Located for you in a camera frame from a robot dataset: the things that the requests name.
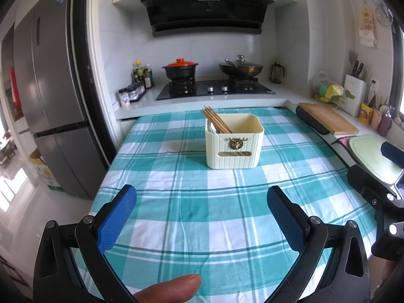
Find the metal emblem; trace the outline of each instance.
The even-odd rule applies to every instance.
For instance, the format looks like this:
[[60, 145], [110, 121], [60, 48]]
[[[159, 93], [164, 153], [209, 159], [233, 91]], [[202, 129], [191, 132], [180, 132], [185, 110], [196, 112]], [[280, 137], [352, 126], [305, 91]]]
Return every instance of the metal emblem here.
[[226, 140], [229, 141], [229, 147], [231, 149], [239, 150], [239, 149], [241, 149], [241, 147], [243, 147], [244, 141], [247, 141], [248, 138], [247, 139], [246, 138], [243, 138], [243, 139], [240, 139], [240, 138], [233, 138], [233, 139], [228, 138]]

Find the screw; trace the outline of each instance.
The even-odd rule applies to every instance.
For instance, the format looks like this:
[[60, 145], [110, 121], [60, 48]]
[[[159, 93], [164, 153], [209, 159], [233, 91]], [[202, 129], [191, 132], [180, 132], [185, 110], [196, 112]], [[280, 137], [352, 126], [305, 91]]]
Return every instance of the screw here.
[[358, 224], [355, 221], [349, 220], [348, 224], [351, 228], [357, 228]]
[[56, 222], [54, 220], [50, 220], [46, 223], [47, 228], [53, 228], [55, 226]]
[[94, 221], [94, 217], [92, 215], [87, 215], [83, 218], [83, 223], [90, 224]]
[[320, 218], [318, 218], [318, 217], [316, 217], [316, 216], [312, 216], [312, 217], [310, 218], [310, 222], [311, 222], [312, 224], [320, 224], [320, 223], [321, 223], [321, 220], [320, 220]]
[[390, 231], [390, 233], [391, 233], [392, 235], [395, 235], [395, 234], [397, 234], [397, 227], [396, 227], [394, 224], [391, 224], [391, 225], [389, 226], [389, 231]]

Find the red pot lid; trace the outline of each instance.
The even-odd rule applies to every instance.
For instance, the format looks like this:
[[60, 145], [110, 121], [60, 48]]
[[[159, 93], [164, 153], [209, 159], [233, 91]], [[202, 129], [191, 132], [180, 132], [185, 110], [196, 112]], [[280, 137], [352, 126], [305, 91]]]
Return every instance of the red pot lid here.
[[195, 65], [192, 61], [185, 61], [184, 58], [177, 59], [176, 62], [168, 64], [167, 67], [177, 67], [177, 66], [189, 66]]

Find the blue gripper pad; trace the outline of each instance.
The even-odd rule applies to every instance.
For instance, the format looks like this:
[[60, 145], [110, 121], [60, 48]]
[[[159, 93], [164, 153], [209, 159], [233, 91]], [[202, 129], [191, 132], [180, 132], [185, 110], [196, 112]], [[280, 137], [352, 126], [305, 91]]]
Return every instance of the blue gripper pad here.
[[383, 142], [381, 145], [381, 154], [399, 167], [404, 168], [404, 151], [393, 146], [390, 142]]
[[293, 204], [278, 186], [268, 189], [267, 204], [290, 248], [301, 254], [310, 232], [306, 213]]
[[116, 243], [119, 234], [135, 208], [136, 196], [135, 187], [125, 185], [112, 202], [102, 207], [102, 209], [111, 208], [111, 211], [98, 229], [97, 246], [101, 254], [104, 254], [106, 250], [110, 250]]

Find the green cutting board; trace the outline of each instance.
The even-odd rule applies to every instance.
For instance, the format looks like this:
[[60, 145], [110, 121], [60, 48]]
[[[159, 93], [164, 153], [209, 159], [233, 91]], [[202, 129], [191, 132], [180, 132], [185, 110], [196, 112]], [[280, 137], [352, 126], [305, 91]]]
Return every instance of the green cutting board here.
[[349, 140], [349, 147], [359, 162], [375, 177], [386, 184], [394, 184], [403, 174], [403, 169], [381, 154], [381, 145], [386, 140], [368, 134]]

